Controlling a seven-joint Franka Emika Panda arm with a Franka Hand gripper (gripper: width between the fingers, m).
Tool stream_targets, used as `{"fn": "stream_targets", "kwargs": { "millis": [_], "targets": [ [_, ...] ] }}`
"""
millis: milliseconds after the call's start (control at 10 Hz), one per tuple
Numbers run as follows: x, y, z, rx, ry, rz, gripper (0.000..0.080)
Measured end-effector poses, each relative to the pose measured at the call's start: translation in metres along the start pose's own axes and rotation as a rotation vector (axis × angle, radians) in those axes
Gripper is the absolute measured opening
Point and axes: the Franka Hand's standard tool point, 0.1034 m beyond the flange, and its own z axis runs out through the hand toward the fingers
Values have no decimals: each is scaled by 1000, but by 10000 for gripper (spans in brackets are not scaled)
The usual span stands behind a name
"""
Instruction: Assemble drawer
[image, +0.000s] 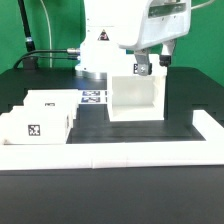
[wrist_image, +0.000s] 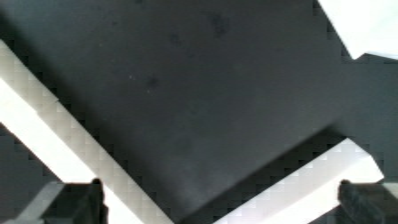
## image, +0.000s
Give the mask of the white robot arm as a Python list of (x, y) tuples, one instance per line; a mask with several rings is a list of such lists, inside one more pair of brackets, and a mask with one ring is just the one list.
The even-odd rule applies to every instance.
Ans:
[(191, 0), (83, 0), (82, 76), (151, 75), (171, 64), (176, 39), (188, 34)]

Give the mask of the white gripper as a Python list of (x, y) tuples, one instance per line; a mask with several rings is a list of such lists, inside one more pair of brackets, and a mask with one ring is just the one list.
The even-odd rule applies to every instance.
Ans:
[(138, 50), (134, 52), (138, 74), (147, 76), (149, 56), (144, 48), (164, 42), (160, 65), (171, 65), (175, 39), (186, 35), (190, 29), (191, 0), (124, 0), (117, 19), (119, 47)]

